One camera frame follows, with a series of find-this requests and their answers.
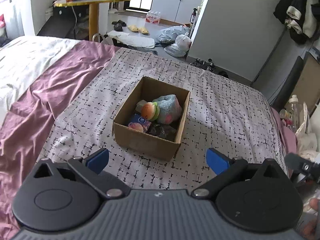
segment pink blanket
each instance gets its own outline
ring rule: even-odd
[[[11,202],[35,164],[54,120],[119,48],[81,41],[13,103],[0,129],[0,239],[18,230]]]

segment yellow table edge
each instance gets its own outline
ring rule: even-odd
[[[64,7],[64,6],[80,6],[80,5],[89,5],[89,4],[97,4],[97,3],[111,3],[111,2],[125,2],[130,0],[100,0],[100,1],[79,1],[79,2],[65,2],[65,3],[54,3],[53,5],[56,7]]]

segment blue plush toy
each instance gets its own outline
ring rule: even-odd
[[[180,118],[182,108],[175,95],[161,96],[152,102],[157,102],[160,109],[158,123],[170,124]]]

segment table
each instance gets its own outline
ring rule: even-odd
[[[89,40],[92,41],[93,35],[99,32],[99,3],[121,2],[130,0],[76,0],[66,2],[66,0],[57,0],[53,6],[79,6],[89,5]]]

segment white cabinet door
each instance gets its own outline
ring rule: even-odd
[[[180,0],[153,0],[151,11],[160,12],[161,19],[174,22]]]
[[[180,24],[190,23],[193,8],[200,6],[201,1],[202,0],[181,0],[175,22]]]

